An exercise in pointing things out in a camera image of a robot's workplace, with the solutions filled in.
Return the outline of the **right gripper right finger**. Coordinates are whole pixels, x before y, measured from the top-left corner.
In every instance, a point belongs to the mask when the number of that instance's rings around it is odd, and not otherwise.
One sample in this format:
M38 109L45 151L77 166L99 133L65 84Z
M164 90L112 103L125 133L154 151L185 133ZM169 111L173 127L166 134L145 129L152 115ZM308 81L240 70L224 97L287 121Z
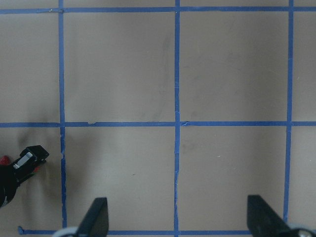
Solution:
M291 232L260 195L247 197L247 227L253 237L289 237Z

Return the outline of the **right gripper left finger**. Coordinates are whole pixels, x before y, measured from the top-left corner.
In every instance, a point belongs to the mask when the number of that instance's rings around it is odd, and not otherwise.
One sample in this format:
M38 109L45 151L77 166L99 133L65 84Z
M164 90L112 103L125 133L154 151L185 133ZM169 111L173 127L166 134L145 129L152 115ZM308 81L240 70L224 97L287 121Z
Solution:
M97 197L84 216L76 237L106 237L109 231L108 202L106 197Z

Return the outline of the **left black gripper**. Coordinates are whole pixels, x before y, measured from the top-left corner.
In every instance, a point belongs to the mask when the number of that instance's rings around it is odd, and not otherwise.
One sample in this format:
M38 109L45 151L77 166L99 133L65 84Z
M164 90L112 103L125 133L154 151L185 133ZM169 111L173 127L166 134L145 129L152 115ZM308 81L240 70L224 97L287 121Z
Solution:
M49 152L41 145L28 146L20 158L11 161L10 165L0 166L0 207L9 204L20 185L32 177L34 169L46 162Z

